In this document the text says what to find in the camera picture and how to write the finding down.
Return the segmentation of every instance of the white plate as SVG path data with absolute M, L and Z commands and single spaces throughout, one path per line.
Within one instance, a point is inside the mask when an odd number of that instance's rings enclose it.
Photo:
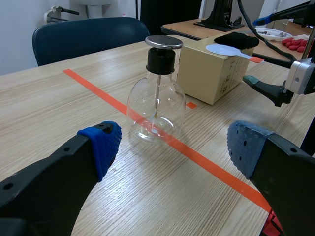
M 265 34 L 261 34 L 261 33 L 258 33 L 261 37 L 264 37 L 265 39 L 269 40 L 269 41 L 278 41 L 278 42 L 281 42 L 282 40 L 284 40 L 285 38 L 289 38 L 289 37 L 292 37 L 291 34 L 289 33 L 286 33 L 286 32 L 283 32 L 283 31 L 280 31 L 280 30 L 276 30 L 276 29 L 269 29 L 269 28 L 256 28 L 256 31 L 257 33 L 260 31 L 260 32 L 265 32 L 267 31 L 270 35 L 265 35 Z M 286 33 L 287 36 L 286 37 L 278 37 L 276 35 L 278 35 L 279 33 Z

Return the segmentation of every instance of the orange tape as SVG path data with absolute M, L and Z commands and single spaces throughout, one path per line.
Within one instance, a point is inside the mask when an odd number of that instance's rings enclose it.
M 86 87 L 88 90 L 93 92 L 95 95 L 103 99 L 105 102 L 116 108 L 118 111 L 122 112 L 126 115 L 127 112 L 127 106 L 121 103 L 120 101 L 116 100 L 103 90 L 99 89 L 80 75 L 76 74 L 70 69 L 63 71 L 65 74 L 73 78 L 75 81 L 79 82 L 81 85 Z M 145 119 L 141 117 L 136 112 L 132 112 L 131 117 L 135 119 L 137 122 L 139 120 L 144 121 Z M 175 150 L 180 152 L 181 154 L 188 157 L 190 160 L 192 160 L 194 163 L 220 179 L 222 182 L 229 185 L 231 188 L 242 194 L 244 197 L 251 200 L 253 203 L 260 206 L 265 211 L 269 212 L 271 210 L 269 204 L 264 199 L 264 197 L 259 193 L 257 190 L 253 189 L 249 185 L 245 184 L 241 180 L 239 180 L 234 175 L 230 174 L 228 171 L 224 170 L 214 162 L 210 161 L 208 158 L 204 157 L 197 151 L 193 150 L 192 148 L 188 147 L 186 144 L 182 143 L 178 139 L 175 139 L 171 135 L 166 134 L 163 132 L 164 140 Z
M 192 102 L 187 103 L 186 106 L 188 106 L 189 108 L 192 108 L 192 109 L 197 107 L 197 105 L 192 103 Z

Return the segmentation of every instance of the cardboard box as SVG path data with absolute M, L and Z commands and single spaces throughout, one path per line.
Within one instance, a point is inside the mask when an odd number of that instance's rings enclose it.
M 239 56 L 210 53 L 206 46 L 215 44 L 216 35 L 185 44 L 181 49 L 177 82 L 185 94 L 213 105 L 237 86 L 250 61 Z M 253 48 L 242 50 L 252 55 Z

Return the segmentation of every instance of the sink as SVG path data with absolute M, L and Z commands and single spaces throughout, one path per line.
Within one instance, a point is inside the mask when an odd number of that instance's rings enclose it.
M 103 6 L 114 3 L 115 0 L 71 0 L 73 3 L 86 6 Z
M 86 5 L 88 18 L 103 18 L 103 5 L 113 4 L 116 0 L 71 0 L 72 3 Z

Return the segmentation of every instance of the wood grain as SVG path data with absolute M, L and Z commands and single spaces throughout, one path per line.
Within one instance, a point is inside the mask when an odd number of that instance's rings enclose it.
M 249 31 L 250 29 L 248 27 L 241 27 L 236 30 L 232 30 L 230 32 L 221 32 L 215 29 L 209 29 L 206 27 L 201 27 L 201 26 L 196 26 L 193 23 L 201 21 L 202 19 L 195 19 L 195 20 L 190 20 L 190 21 L 183 21 L 183 22 L 178 22 L 178 23 L 172 23 L 168 25 L 164 25 L 163 27 L 173 30 L 174 34 L 176 32 L 184 33 L 187 35 L 191 35 L 194 37 L 198 38 L 206 38 L 206 37 L 211 37 L 217 34 L 228 34 L 231 32 L 238 32 L 238 31 Z M 274 42 L 274 41 L 269 41 L 271 44 L 275 45 L 278 47 L 280 50 L 291 53 L 293 54 L 298 60 L 301 59 L 302 53 L 299 53 L 297 51 L 292 51 L 286 46 L 282 45 L 281 42 Z M 260 40 L 260 43 L 257 47 L 255 47 L 254 52 L 257 54 L 269 56 L 272 58 L 277 58 L 281 60 L 286 60 L 289 61 L 286 57 L 281 56 L 271 48 L 269 48 L 264 42 Z
M 126 104 L 132 86 L 146 75 L 148 49 L 140 42 L 0 77 L 0 180 L 49 156 L 79 129 L 114 120 L 123 129 L 119 153 L 86 200 L 72 235 L 259 235 L 267 212 L 170 146 L 132 137 L 124 115 L 62 73 L 69 68 Z M 247 73 L 281 84 L 288 70 L 251 63 Z M 251 184 L 229 159 L 228 126 L 245 119 L 299 145 L 315 112 L 313 100 L 295 96 L 276 108 L 244 83 L 214 106 L 187 96 L 197 107 L 186 108 L 180 140 Z

